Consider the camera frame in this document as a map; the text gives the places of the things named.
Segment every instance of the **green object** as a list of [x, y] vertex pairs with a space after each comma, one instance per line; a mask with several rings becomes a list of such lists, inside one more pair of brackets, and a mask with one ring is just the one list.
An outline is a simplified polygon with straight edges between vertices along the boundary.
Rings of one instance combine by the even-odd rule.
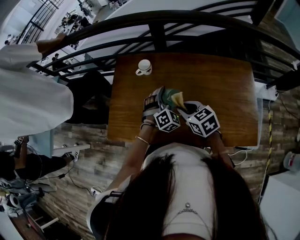
[[162, 95], [162, 100], [163, 100], [163, 103], [166, 104], [166, 105], [169, 105], [171, 106], [171, 108], [175, 108], [176, 105], [174, 104], [174, 102], [172, 101], [171, 99], [171, 96], [175, 93], [179, 93], [180, 91], [177, 90], [177, 89], [172, 89], [172, 88], [169, 88], [169, 89], [165, 89], [163, 95]]

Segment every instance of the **power strip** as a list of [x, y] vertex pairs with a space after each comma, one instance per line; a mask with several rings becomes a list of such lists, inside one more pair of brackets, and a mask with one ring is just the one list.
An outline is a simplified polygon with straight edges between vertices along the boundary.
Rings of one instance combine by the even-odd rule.
[[94, 196], [97, 196], [99, 194], [101, 194], [101, 192], [99, 191], [99, 189], [96, 188], [91, 188], [90, 191], [92, 192], [92, 194], [94, 194]]

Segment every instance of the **long black hair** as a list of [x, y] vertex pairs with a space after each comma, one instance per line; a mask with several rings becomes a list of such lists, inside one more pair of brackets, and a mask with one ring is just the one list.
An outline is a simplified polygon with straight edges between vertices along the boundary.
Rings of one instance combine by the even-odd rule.
[[[106, 240], [162, 239], [174, 194], [173, 155], [153, 159], [115, 203]], [[218, 158], [202, 159], [214, 189], [212, 240], [267, 240], [265, 225], [244, 179]]]

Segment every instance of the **wooden table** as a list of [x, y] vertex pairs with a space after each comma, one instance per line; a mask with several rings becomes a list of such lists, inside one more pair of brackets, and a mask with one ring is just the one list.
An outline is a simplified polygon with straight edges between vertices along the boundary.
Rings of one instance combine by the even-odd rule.
[[[142, 59], [152, 63], [151, 75], [135, 74]], [[257, 145], [258, 116], [251, 65], [230, 58], [189, 53], [140, 53], [117, 59], [108, 139], [133, 141], [141, 124], [143, 100], [163, 85], [181, 90], [185, 101], [209, 105], [220, 122], [225, 146]], [[204, 144], [182, 118], [180, 122], [181, 127], [171, 133], [156, 131], [151, 142]]]

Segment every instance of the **mug handle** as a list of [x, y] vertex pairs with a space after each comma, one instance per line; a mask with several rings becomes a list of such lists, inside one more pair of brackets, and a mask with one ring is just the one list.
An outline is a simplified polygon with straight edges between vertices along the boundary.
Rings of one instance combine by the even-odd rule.
[[135, 74], [138, 75], [138, 76], [141, 76], [141, 75], [143, 75], [144, 73], [142, 73], [142, 71], [141, 71], [140, 69], [138, 69], [138, 70], [136, 70]]

